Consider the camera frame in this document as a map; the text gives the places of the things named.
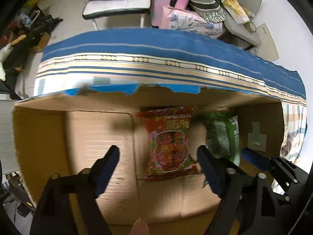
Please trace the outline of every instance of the white tile floor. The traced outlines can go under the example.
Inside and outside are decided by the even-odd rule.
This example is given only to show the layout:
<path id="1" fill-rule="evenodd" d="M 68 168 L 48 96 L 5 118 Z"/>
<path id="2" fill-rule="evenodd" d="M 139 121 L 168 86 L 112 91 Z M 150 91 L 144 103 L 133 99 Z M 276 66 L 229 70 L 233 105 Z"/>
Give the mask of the white tile floor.
<path id="1" fill-rule="evenodd" d="M 7 212 L 7 215 L 11 219 L 11 221 L 14 221 L 14 213 L 15 213 L 15 206 L 18 207 L 19 203 L 16 205 L 15 202 L 11 202 L 4 206 L 5 211 Z M 28 235 L 30 231 L 30 226 L 32 223 L 32 214 L 29 213 L 26 217 L 22 217 L 19 215 L 19 213 L 16 211 L 15 215 L 15 227 L 18 229 L 18 231 L 22 235 Z"/>
<path id="2" fill-rule="evenodd" d="M 84 20 L 82 11 L 86 0 L 40 0 L 39 7 L 45 14 L 51 14 L 54 18 L 63 18 L 57 28 L 52 32 L 48 44 L 53 44 L 80 33 L 93 31 L 90 20 Z M 140 15 L 121 15 L 96 19 L 99 29 L 109 29 L 112 27 L 139 27 Z M 149 15 L 146 15 L 145 27 L 151 26 Z M 25 64 L 25 70 L 19 74 L 15 92 L 22 98 L 33 95 L 33 87 L 36 72 L 42 53 L 30 53 Z"/>

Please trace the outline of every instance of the white wall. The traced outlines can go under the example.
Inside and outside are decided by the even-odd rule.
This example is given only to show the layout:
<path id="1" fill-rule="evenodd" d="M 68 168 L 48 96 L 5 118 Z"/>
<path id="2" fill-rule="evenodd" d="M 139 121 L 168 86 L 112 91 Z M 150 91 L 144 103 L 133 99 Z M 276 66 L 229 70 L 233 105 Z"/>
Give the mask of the white wall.
<path id="1" fill-rule="evenodd" d="M 0 158 L 3 174 L 19 169 L 12 130 L 13 100 L 0 100 Z"/>

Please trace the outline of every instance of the snack package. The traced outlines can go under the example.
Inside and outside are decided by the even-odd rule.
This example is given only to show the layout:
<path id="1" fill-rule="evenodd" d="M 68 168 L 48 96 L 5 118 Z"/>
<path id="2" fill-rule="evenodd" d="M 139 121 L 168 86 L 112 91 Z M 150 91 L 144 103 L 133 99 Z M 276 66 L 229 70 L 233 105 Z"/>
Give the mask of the snack package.
<path id="1" fill-rule="evenodd" d="M 237 24 L 243 25 L 250 21 L 244 9 L 239 5 L 237 0 L 222 0 L 222 4 Z"/>
<path id="2" fill-rule="evenodd" d="M 250 20 L 252 20 L 254 17 L 255 17 L 255 15 L 251 12 L 251 11 L 249 11 L 247 8 L 245 8 L 245 7 L 243 7 L 243 6 L 241 6 L 242 7 L 242 9 L 244 10 L 244 12 L 247 14 L 247 16 L 248 16 L 248 18 L 250 19 Z"/>
<path id="3" fill-rule="evenodd" d="M 136 113 L 145 119 L 149 162 L 144 180 L 162 181 L 198 174 L 188 153 L 188 128 L 195 107 L 173 107 Z"/>
<path id="4" fill-rule="evenodd" d="M 238 116 L 228 112 L 199 115 L 207 129 L 206 145 L 215 158 L 226 157 L 239 166 Z"/>

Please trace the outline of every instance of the gray chair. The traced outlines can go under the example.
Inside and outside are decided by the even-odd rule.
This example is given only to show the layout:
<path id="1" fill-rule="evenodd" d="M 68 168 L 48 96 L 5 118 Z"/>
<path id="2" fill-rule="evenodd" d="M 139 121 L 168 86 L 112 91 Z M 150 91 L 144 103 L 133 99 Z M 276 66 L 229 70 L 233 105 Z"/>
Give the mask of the gray chair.
<path id="1" fill-rule="evenodd" d="M 260 8 L 261 2 L 262 2 L 262 0 L 237 0 L 237 1 L 241 6 L 247 8 L 254 15 L 257 14 Z M 238 25 L 235 22 L 235 20 L 232 18 L 232 16 L 226 10 L 225 10 L 225 16 L 226 16 L 226 20 L 224 21 L 224 25 L 227 28 L 227 30 L 231 34 L 251 44 L 248 48 L 245 48 L 245 49 L 249 49 L 252 46 L 257 47 L 261 44 L 261 40 L 257 32 L 250 33 L 245 28 L 245 25 Z"/>

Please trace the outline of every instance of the cardboard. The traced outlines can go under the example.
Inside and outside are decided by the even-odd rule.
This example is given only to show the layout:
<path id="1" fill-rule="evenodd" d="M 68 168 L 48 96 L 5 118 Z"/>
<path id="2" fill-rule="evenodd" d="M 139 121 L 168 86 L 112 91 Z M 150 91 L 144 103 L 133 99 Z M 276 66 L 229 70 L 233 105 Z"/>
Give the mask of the cardboard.
<path id="1" fill-rule="evenodd" d="M 177 233 L 167 228 L 171 225 L 179 225 L 185 233 L 185 222 L 194 227 L 187 230 L 203 234 L 220 202 L 209 186 L 202 188 L 204 175 L 153 183 L 143 180 L 148 137 L 142 119 L 135 113 L 183 105 L 196 105 L 198 112 L 204 113 L 231 108 L 238 114 L 240 149 L 247 147 L 252 122 L 259 122 L 260 134 L 267 135 L 266 150 L 259 153 L 279 155 L 284 138 L 282 106 L 279 100 L 267 96 L 215 89 L 201 89 L 198 94 L 174 93 L 159 86 L 141 86 L 132 95 L 81 91 L 76 96 L 39 96 L 15 103 L 13 111 L 17 158 L 33 203 L 39 201 L 51 174 L 66 176 L 91 167 L 115 144 L 121 159 L 106 192 L 97 199 L 113 234 L 128 234 L 130 228 L 125 225 L 132 225 L 139 217 L 151 224 L 151 234 Z M 205 137 L 201 123 L 191 124 L 189 145 L 194 158 Z M 243 160 L 240 167 L 251 175 L 260 172 Z M 75 206 L 73 200 L 73 213 L 83 234 Z"/>
<path id="2" fill-rule="evenodd" d="M 35 47 L 30 48 L 29 51 L 33 52 L 33 53 L 43 52 L 43 49 L 48 44 L 49 40 L 50 40 L 50 35 L 47 34 L 47 33 L 44 33 L 43 36 L 41 37 L 38 45 L 36 45 Z"/>

